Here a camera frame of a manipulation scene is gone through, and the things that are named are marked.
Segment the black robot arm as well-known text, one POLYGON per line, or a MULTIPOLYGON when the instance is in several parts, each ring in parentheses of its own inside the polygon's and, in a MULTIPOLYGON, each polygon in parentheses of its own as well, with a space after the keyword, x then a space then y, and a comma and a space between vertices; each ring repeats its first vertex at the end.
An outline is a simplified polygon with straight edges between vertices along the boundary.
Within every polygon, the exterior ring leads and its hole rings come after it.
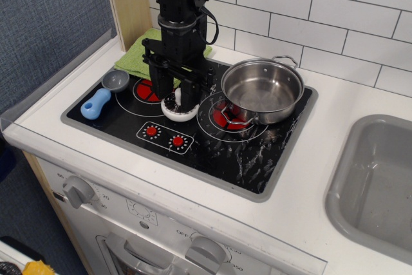
POLYGON ((143 60, 149 66, 152 90, 164 99, 180 81, 181 107, 190 112, 202 92, 212 86, 214 66, 206 61, 208 0, 156 0, 160 6, 161 39, 144 39, 143 60))

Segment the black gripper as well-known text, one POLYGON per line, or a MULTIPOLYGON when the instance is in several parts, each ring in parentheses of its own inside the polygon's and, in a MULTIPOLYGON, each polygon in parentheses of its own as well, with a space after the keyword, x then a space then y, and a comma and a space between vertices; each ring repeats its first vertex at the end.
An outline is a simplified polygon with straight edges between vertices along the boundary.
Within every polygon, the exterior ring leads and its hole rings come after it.
POLYGON ((162 26, 161 34, 160 41, 142 41, 152 89, 158 99, 164 99, 175 88, 174 83, 180 82, 182 111, 188 113, 200 103, 201 93, 210 90, 215 76, 215 65, 204 56, 207 24, 162 26))

